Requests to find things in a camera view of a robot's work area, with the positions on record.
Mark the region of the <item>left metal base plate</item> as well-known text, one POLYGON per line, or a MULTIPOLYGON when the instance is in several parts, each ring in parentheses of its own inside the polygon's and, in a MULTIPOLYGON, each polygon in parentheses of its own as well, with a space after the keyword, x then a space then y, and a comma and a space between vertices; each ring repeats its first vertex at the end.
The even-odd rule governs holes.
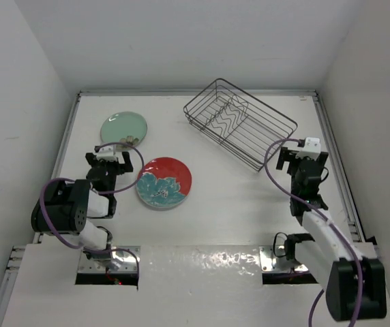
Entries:
POLYGON ((96 254, 82 252, 78 261, 78 273, 104 274, 106 271, 112 274, 129 274, 138 272, 140 263, 140 247, 115 247, 111 253, 96 254))

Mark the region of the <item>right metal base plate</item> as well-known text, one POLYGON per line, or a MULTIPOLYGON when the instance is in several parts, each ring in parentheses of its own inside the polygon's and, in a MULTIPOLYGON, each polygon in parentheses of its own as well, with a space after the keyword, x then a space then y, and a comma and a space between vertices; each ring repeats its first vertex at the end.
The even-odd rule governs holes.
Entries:
POLYGON ((307 267, 283 258, 285 254, 283 245, 259 247, 260 267, 264 273, 306 273, 307 267))

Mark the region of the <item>green floral plate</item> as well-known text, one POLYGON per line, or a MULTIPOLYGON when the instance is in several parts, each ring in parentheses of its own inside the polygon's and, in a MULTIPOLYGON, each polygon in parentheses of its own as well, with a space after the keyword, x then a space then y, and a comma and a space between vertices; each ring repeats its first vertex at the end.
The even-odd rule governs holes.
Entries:
POLYGON ((137 146, 147 135, 147 122, 138 113, 125 111, 109 116, 102 124, 102 143, 122 142, 137 146))

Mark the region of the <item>metal base plate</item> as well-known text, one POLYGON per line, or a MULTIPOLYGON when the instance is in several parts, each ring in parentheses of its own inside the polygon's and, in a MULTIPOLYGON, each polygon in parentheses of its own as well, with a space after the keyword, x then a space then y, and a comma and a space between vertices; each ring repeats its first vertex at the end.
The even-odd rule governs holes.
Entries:
POLYGON ((138 272, 140 263, 140 247, 115 247, 111 253, 96 254, 82 252, 78 261, 78 273, 104 274, 106 271, 112 274, 129 274, 138 272))
POLYGON ((264 273, 306 273, 307 267, 283 258, 285 254, 283 245, 259 247, 260 267, 264 273))

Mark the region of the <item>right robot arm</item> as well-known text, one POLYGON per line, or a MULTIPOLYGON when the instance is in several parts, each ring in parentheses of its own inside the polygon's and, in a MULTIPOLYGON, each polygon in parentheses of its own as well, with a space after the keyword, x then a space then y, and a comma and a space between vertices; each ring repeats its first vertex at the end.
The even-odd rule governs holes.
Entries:
POLYGON ((383 263, 358 250, 330 217, 319 193, 328 154, 318 140, 300 140, 298 145, 298 151, 283 146, 276 166, 282 170, 289 164, 290 213, 305 229, 286 237, 286 259, 306 266, 335 321, 354 326, 358 320, 383 319, 387 315, 383 263))

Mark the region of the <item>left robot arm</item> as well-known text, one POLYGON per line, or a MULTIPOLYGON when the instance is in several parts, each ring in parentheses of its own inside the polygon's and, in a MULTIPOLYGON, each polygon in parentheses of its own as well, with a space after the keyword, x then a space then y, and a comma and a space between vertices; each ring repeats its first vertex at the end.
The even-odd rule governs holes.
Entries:
POLYGON ((92 219, 111 219, 117 200, 113 191, 119 175, 133 172, 130 154, 122 152, 123 162, 109 146, 99 153, 87 153, 90 169, 84 179, 56 178, 41 191, 31 214, 35 232, 59 234, 71 248, 83 249, 89 260, 110 261, 113 237, 92 219))

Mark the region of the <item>red blue floral plate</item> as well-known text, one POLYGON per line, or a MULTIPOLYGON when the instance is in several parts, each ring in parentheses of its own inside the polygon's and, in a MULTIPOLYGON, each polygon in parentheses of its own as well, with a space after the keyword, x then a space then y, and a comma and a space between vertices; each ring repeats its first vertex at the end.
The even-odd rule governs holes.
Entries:
POLYGON ((167 210, 180 205, 192 187, 190 169, 172 157, 152 159, 138 176, 138 197, 154 209, 167 210))

